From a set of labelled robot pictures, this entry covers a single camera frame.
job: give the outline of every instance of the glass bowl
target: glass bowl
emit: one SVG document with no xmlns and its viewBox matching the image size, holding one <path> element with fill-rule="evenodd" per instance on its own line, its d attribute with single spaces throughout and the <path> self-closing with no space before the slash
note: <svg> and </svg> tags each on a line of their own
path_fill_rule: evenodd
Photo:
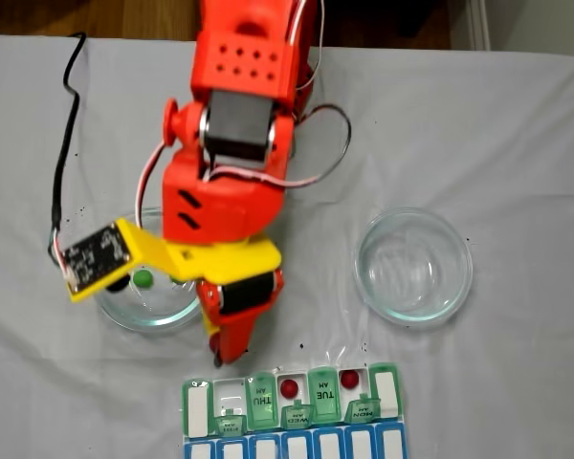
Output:
<svg viewBox="0 0 574 459">
<path fill-rule="evenodd" d="M 461 236 L 443 218 L 418 208 L 396 208 L 372 220 L 354 261 L 364 302 L 405 326 L 446 321 L 472 284 L 472 257 Z"/>
<path fill-rule="evenodd" d="M 124 218 L 134 221 L 133 214 Z M 145 230 L 158 235 L 162 233 L 159 208 L 144 208 L 142 219 Z M 180 284 L 148 266 L 140 266 L 139 269 L 153 274 L 151 288 L 138 288 L 132 280 L 134 273 L 130 273 L 129 284 L 122 291 L 96 294 L 100 308 L 121 327 L 142 333 L 165 331 L 184 325 L 200 313 L 194 281 Z"/>
</svg>

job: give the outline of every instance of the green bead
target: green bead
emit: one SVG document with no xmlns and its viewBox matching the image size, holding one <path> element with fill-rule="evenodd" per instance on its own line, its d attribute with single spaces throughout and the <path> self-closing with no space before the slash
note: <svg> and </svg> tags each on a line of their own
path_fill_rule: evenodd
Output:
<svg viewBox="0 0 574 459">
<path fill-rule="evenodd" d="M 150 270 L 137 270 L 132 281 L 139 289 L 150 289 L 153 286 L 153 274 Z"/>
</svg>

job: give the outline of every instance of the wire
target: wire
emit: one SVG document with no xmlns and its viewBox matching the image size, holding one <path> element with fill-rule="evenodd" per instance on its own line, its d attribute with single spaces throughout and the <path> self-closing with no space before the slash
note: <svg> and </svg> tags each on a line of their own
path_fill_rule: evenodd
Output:
<svg viewBox="0 0 574 459">
<path fill-rule="evenodd" d="M 298 34 L 299 21 L 302 18 L 306 0 L 299 0 L 298 9 L 294 15 L 294 22 L 292 22 L 291 30 L 289 31 L 289 44 L 294 46 L 296 44 L 296 35 Z"/>
<path fill-rule="evenodd" d="M 310 78 L 308 78 L 308 80 L 305 83 L 296 86 L 297 90 L 304 89 L 305 87 L 310 85 L 317 77 L 317 73 L 319 72 L 319 69 L 321 67 L 321 54 L 323 53 L 323 32 L 325 29 L 325 0 L 320 1 L 321 1 L 321 26 L 319 31 L 319 57 L 317 57 L 317 63 L 315 64 L 315 68 L 313 69 L 313 74 L 310 75 Z"/>
<path fill-rule="evenodd" d="M 57 265 L 59 266 L 59 268 L 61 269 L 61 271 L 64 273 L 65 276 L 66 273 L 68 272 L 68 268 L 66 267 L 66 260 L 64 260 L 64 255 L 59 249 L 59 240 L 57 239 L 57 229 L 53 230 L 52 244 L 57 259 Z"/>
<path fill-rule="evenodd" d="M 59 156 L 57 157 L 57 164 L 55 165 L 55 175 L 54 175 L 54 189 L 53 189 L 53 201 L 51 207 L 51 242 L 47 248 L 49 256 L 52 258 L 54 263 L 59 266 L 62 270 L 62 274 L 66 277 L 66 264 L 62 253 L 59 251 L 58 236 L 61 226 L 61 183 L 64 176 L 64 168 L 66 166 L 66 159 L 68 158 L 68 151 L 70 150 L 70 141 L 73 137 L 73 129 L 75 126 L 75 121 L 77 120 L 78 106 L 80 104 L 80 95 L 78 92 L 70 85 L 70 72 L 75 65 L 78 54 L 85 44 L 87 39 L 87 34 L 85 32 L 73 33 L 71 37 L 78 37 L 78 43 L 75 50 L 68 60 L 66 65 L 66 70 L 64 71 L 64 77 L 62 79 L 62 84 L 66 91 L 73 96 L 73 103 L 70 108 L 70 114 L 68 115 L 68 120 L 66 121 L 66 129 L 64 130 L 64 138 L 61 143 L 61 148 L 59 150 Z"/>
<path fill-rule="evenodd" d="M 143 172 L 141 172 L 141 178 L 138 181 L 138 186 L 136 187 L 136 202 L 134 203 L 134 219 L 136 221 L 136 226 L 138 228 L 143 227 L 143 199 L 144 199 L 144 191 L 146 190 L 146 184 L 149 181 L 149 176 L 153 169 L 155 168 L 155 164 L 162 156 L 162 152 L 166 148 L 166 144 L 164 141 L 161 141 L 159 145 L 155 147 L 153 153 L 146 161 L 146 164 L 143 167 Z"/>
<path fill-rule="evenodd" d="M 296 44 L 296 36 L 298 35 L 299 22 L 301 21 L 306 1 L 307 0 L 299 1 L 298 9 L 296 10 L 296 14 L 294 15 L 294 22 L 292 23 L 289 35 L 289 44 L 292 46 Z M 317 77 L 317 73 L 319 72 L 320 69 L 321 56 L 323 53 L 323 35 L 325 31 L 325 0 L 320 0 L 320 3 L 321 3 L 321 25 L 319 32 L 319 57 L 317 58 L 317 63 L 315 64 L 315 68 L 313 69 L 313 74 L 310 75 L 310 77 L 308 78 L 308 80 L 306 80 L 306 82 L 296 87 L 296 89 L 298 90 L 304 89 L 305 87 L 309 86 L 315 80 L 315 77 Z"/>
<path fill-rule="evenodd" d="M 340 156 L 338 157 L 338 159 L 335 162 L 333 162 L 321 174 L 315 175 L 313 177 L 310 177 L 308 179 L 303 179 L 303 180 L 285 181 L 285 180 L 280 180 L 280 179 L 278 179 L 272 175 L 265 174 L 263 172 L 258 172 L 256 170 L 244 169 L 241 167 L 234 167 L 234 166 L 230 166 L 230 165 L 219 165 L 215 169 L 213 169 L 210 172 L 210 174 L 208 174 L 207 179 L 210 180 L 212 177 L 215 177 L 217 175 L 236 175 L 236 176 L 243 178 L 243 179 L 257 180 L 259 182 L 269 183 L 271 185 L 280 186 L 282 188 L 303 188 L 305 186 L 315 184 L 316 182 L 320 182 L 325 177 L 327 177 L 329 174 L 331 174 L 334 171 L 334 169 L 336 167 L 338 167 L 338 164 L 340 164 L 341 161 L 344 159 L 344 156 L 346 155 L 346 150 L 348 150 L 348 146 L 351 143 L 351 130 L 352 130 L 351 129 L 351 120 L 348 118 L 346 113 L 344 113 L 344 111 L 342 110 L 341 107 L 339 107 L 338 105 L 331 104 L 331 103 L 325 103 L 323 105 L 316 106 L 308 114 L 306 114 L 302 117 L 302 119 L 298 125 L 304 123 L 307 120 L 310 120 L 311 117 L 313 117 L 313 115 L 315 115 L 316 113 L 318 113 L 321 110 L 334 110 L 335 112 L 338 112 L 338 114 L 342 116 L 344 121 L 346 121 L 346 129 L 347 129 L 346 130 L 346 139 L 344 141 L 344 146 L 342 147 L 342 152 L 341 152 Z"/>
</svg>

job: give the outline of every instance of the wall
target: wall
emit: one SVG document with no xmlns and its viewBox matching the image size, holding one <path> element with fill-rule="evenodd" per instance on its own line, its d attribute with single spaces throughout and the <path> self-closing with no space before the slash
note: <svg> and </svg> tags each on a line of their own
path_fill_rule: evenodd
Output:
<svg viewBox="0 0 574 459">
<path fill-rule="evenodd" d="M 484 0 L 494 51 L 574 55 L 574 0 Z"/>
</svg>

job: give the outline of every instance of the yellow bracket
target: yellow bracket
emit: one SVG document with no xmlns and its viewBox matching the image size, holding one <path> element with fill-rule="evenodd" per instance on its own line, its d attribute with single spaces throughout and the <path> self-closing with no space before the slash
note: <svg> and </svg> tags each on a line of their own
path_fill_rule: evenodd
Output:
<svg viewBox="0 0 574 459">
<path fill-rule="evenodd" d="M 68 285 L 73 301 L 108 287 L 140 265 L 151 266 L 179 281 L 204 278 L 217 285 L 267 273 L 280 265 L 280 252 L 263 234 L 240 242 L 201 246 L 169 242 L 124 218 L 116 220 L 115 225 L 129 250 L 129 260 L 83 290 L 74 292 Z"/>
</svg>

